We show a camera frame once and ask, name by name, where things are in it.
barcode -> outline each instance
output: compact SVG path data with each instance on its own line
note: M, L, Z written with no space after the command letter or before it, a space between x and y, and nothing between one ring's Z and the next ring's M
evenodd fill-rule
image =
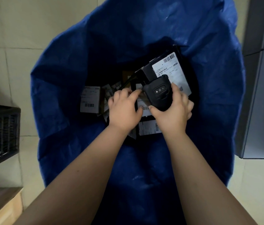
M173 59L175 57L175 54L172 54L168 56L167 58L163 59L164 63L167 63L169 60Z
M143 110L149 110L149 108L147 106L142 106Z
M85 103L85 107L94 107L93 103Z

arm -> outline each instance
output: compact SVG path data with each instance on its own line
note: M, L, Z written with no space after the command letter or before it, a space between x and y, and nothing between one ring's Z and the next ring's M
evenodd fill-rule
M109 126L25 210L15 224L90 224L126 136L140 121L140 90L117 91L108 101Z
M187 224L256 224L217 177L186 135L193 102L172 84L173 103L161 112L150 107L163 132Z

person's left hand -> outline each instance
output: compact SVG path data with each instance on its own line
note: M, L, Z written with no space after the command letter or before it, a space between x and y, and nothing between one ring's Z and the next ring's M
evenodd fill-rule
M141 90L132 92L129 88L118 90L109 98L109 125L115 126L127 134L139 123L143 109L135 112L135 102Z

black rubber case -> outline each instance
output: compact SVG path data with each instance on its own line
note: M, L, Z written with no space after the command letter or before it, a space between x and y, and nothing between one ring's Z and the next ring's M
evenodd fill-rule
M143 86L142 90L145 92L152 106L160 111L166 111L171 106L172 89L166 74Z

person's right hand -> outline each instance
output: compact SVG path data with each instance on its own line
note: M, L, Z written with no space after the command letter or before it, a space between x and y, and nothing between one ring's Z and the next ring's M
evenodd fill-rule
M171 84L172 104L164 112L154 106L149 106L150 112L156 118L157 124L164 135L185 133L187 120L190 119L194 103L180 91L178 86Z

